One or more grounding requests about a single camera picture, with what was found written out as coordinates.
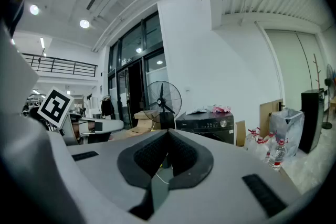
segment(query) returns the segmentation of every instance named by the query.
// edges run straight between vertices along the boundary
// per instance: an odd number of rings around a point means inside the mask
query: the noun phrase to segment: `light fixture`
[[[40,40],[41,40],[42,48],[44,48],[44,39],[43,39],[43,37],[41,37]]]
[[[83,27],[83,28],[88,28],[88,27],[90,26],[90,23],[89,23],[88,20],[81,20],[81,21],[79,22],[79,25],[80,25],[81,27]]]
[[[38,7],[36,5],[32,5],[30,6],[30,13],[33,14],[33,15],[37,15],[39,10],[38,10]]]

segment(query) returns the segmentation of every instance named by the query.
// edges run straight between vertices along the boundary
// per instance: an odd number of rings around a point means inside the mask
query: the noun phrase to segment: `standing fan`
[[[147,87],[149,105],[143,109],[145,115],[161,129],[174,128],[174,118],[178,115],[182,105],[178,89],[169,82],[156,81]]]
[[[335,94],[335,83],[333,79],[333,72],[331,65],[327,65],[327,78],[324,80],[325,86],[328,87],[328,113],[327,113],[327,121],[322,123],[323,129],[331,129],[332,124],[328,122],[329,119],[329,110],[330,110],[330,99],[334,98]]]

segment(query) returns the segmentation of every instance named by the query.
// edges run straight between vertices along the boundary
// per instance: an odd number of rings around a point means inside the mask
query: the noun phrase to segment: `fan stand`
[[[328,122],[329,120],[329,112],[330,112],[330,97],[329,97],[329,87],[328,87],[328,113],[327,113],[327,121],[322,122],[322,128],[325,130],[329,130],[332,128],[332,124]]]

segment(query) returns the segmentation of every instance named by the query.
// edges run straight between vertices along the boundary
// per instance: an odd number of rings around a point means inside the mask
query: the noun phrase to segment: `railing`
[[[35,54],[22,54],[35,71],[73,74],[87,77],[96,75],[96,65],[66,59],[44,57]]]

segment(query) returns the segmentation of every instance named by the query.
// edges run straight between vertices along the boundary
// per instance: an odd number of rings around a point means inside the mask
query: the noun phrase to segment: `recessed ceiling light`
[[[42,48],[44,48],[44,39],[43,39],[43,37],[41,37],[40,40],[41,40],[41,46],[42,46]]]
[[[33,14],[33,15],[37,15],[39,10],[38,10],[38,7],[36,5],[32,5],[30,6],[30,13]]]
[[[80,25],[81,27],[83,27],[83,28],[88,28],[88,27],[90,26],[90,23],[89,23],[88,20],[81,20],[81,21],[79,22],[79,25]]]

